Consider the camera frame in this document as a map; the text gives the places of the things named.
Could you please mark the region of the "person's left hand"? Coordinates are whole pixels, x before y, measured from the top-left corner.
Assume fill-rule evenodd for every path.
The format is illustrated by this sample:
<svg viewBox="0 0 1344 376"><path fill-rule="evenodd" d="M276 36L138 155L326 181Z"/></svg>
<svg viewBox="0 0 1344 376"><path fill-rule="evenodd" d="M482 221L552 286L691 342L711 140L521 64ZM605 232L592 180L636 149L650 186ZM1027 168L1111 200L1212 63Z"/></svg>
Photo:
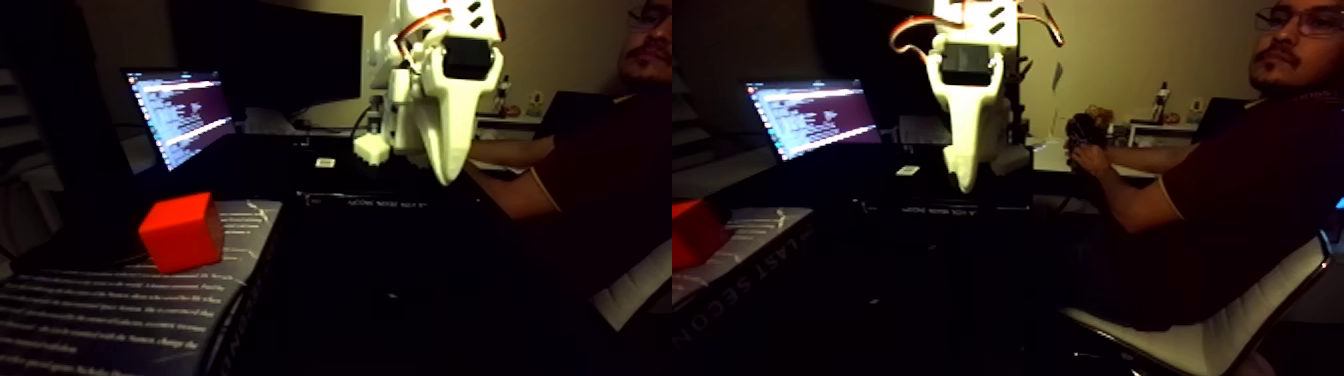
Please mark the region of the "person's left hand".
<svg viewBox="0 0 1344 376"><path fill-rule="evenodd" d="M1079 144L1070 148L1067 153L1068 160L1074 165L1079 167L1094 179L1101 180L1116 175L1114 167L1102 146Z"/></svg>

